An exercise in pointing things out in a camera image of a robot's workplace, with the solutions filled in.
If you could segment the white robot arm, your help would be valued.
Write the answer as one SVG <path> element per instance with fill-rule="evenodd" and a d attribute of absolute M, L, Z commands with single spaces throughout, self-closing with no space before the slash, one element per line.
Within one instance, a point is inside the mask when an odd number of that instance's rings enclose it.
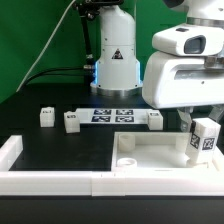
<path fill-rule="evenodd" d="M 127 96 L 142 91 L 156 109 L 176 108 L 183 130 L 195 106 L 211 105 L 209 117 L 224 117 L 224 0 L 163 0 L 186 21 L 153 35 L 156 49 L 145 72 L 135 56 L 135 21 L 112 2 L 101 5 L 101 56 L 94 92 Z"/>

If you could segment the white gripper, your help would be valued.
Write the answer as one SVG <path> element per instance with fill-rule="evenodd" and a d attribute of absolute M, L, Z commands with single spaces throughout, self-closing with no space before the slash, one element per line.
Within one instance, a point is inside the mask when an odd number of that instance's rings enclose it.
<path fill-rule="evenodd" d="M 178 108 L 180 129 L 189 133 L 190 107 L 214 105 L 209 117 L 217 123 L 224 116 L 224 105 L 216 105 L 224 104 L 224 69 L 205 68 L 203 58 L 156 52 L 146 65 L 142 96 L 153 108 Z"/>

